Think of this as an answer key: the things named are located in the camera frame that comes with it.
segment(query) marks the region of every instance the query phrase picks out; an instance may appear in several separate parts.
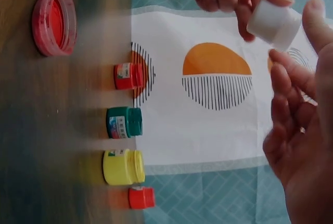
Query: red jar lid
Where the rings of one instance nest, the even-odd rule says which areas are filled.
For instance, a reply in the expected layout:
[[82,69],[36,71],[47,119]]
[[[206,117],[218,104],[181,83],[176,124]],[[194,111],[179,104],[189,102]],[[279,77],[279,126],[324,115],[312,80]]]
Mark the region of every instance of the red jar lid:
[[35,43],[45,56],[72,54],[76,43],[73,0],[38,0],[32,14]]
[[129,189],[129,200],[132,209],[145,209],[156,205],[154,189],[144,186]]

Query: orange paint jar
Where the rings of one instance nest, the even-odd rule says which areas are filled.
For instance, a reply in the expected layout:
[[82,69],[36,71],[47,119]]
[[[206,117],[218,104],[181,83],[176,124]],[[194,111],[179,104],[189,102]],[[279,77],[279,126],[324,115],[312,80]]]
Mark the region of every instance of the orange paint jar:
[[134,90],[142,88],[144,85],[141,64],[124,63],[115,65],[113,76],[117,90]]

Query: orange semicircle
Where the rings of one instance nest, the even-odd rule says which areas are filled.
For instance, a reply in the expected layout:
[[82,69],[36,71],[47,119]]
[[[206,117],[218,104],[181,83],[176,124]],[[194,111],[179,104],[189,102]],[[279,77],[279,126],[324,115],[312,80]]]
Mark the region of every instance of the orange semicircle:
[[218,43],[201,43],[187,53],[183,75],[242,74],[251,75],[246,61],[231,49]]

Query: black lines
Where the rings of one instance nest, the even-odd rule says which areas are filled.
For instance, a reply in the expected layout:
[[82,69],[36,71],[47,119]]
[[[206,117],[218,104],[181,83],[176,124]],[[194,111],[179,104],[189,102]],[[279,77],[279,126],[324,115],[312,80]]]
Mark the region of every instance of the black lines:
[[201,106],[219,111],[244,102],[252,88],[250,76],[185,76],[182,86],[187,96]]
[[302,52],[300,52],[296,48],[290,48],[288,50],[289,55],[299,64],[302,65],[304,68],[314,71],[314,68],[310,66],[308,58],[303,55]]
[[194,95],[195,95],[195,100],[197,101],[197,86],[196,86],[196,78],[193,78],[193,83],[194,83]]
[[151,57],[139,44],[131,43],[132,48],[132,62],[141,64],[143,68],[144,88],[137,88],[134,90],[134,106],[140,107],[152,91],[152,86],[155,83],[155,68],[152,65]]
[[191,79],[191,94],[192,94],[192,99],[194,99],[194,97],[193,97],[193,85],[192,85],[192,77],[191,77],[190,79]]

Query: yellow paint jar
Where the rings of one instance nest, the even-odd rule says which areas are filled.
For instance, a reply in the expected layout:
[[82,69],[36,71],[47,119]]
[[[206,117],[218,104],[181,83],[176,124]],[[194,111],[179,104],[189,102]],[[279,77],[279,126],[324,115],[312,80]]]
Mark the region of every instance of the yellow paint jar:
[[132,185],[146,179],[142,152],[109,150],[103,156],[103,174],[109,185]]

